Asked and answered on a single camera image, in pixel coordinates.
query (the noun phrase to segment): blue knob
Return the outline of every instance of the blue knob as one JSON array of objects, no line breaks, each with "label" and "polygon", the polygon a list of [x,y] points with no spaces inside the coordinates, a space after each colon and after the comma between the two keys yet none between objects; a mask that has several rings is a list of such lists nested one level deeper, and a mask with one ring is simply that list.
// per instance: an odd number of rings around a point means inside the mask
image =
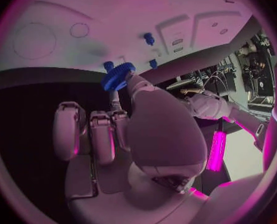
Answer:
[{"label": "blue knob", "polygon": [[111,69],[101,81],[105,91],[118,91],[127,85],[125,78],[129,71],[135,71],[135,66],[126,62]]},{"label": "blue knob", "polygon": [[112,61],[107,61],[103,64],[104,69],[109,73],[114,68],[114,63]]},{"label": "blue knob", "polygon": [[155,59],[150,60],[149,63],[150,63],[150,66],[152,67],[152,69],[157,68],[157,61]]},{"label": "blue knob", "polygon": [[153,44],[155,43],[155,39],[151,33],[146,33],[143,37],[148,45],[153,46]]}]

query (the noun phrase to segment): wire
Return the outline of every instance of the wire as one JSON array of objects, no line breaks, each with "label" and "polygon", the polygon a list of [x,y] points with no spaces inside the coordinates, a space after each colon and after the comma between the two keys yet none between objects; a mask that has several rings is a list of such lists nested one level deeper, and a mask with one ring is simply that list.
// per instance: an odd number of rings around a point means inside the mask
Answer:
[{"label": "wire", "polygon": [[[216,73],[221,73],[223,75],[223,77],[225,78],[225,81],[226,81],[226,84],[223,82],[223,80],[219,77],[219,76],[214,76],[214,74]],[[230,95],[230,91],[229,91],[229,86],[228,86],[228,81],[226,79],[226,76],[223,72],[221,71],[215,71],[211,74],[211,76],[208,78],[208,80],[204,83],[204,86],[203,86],[203,89],[200,90],[199,93],[203,92],[205,90],[205,86],[207,85],[207,83],[209,82],[209,80],[211,78],[217,78],[221,83],[222,85],[225,87],[225,89],[227,90],[227,93],[228,93],[228,96],[231,98],[231,100],[236,103],[238,106],[242,107],[244,110],[247,110],[248,108],[246,108],[245,106],[243,106],[242,104],[240,104],[239,102],[237,102],[231,95]]]}]

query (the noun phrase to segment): glowing pink tube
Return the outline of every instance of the glowing pink tube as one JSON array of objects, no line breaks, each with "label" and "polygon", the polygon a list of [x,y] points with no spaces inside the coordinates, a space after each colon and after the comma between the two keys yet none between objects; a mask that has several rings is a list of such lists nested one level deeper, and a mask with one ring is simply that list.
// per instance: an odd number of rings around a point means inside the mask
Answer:
[{"label": "glowing pink tube", "polygon": [[227,134],[221,131],[216,131],[213,134],[211,151],[206,169],[212,171],[220,171],[223,163],[225,144]]}]

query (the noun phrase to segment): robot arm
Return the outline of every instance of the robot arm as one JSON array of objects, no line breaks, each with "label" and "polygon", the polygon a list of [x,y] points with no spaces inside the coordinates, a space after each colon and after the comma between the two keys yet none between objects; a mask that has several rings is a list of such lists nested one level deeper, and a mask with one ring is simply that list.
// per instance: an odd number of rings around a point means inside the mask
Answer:
[{"label": "robot arm", "polygon": [[262,151],[267,129],[266,122],[262,122],[252,114],[240,110],[235,103],[226,102],[222,97],[209,91],[195,94],[192,98],[187,98],[186,101],[186,107],[195,117],[203,119],[223,118],[228,122],[235,122],[254,137],[254,145]]}]

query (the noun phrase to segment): blue gear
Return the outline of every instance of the blue gear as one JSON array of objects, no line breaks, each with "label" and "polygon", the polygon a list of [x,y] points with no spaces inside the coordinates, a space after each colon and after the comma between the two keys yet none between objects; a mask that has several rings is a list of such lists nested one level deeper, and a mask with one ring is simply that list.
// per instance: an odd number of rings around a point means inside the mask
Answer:
[{"label": "blue gear", "polygon": [[127,85],[125,78],[129,71],[135,71],[135,66],[126,62],[116,66],[101,81],[101,85],[105,91],[118,91]]}]

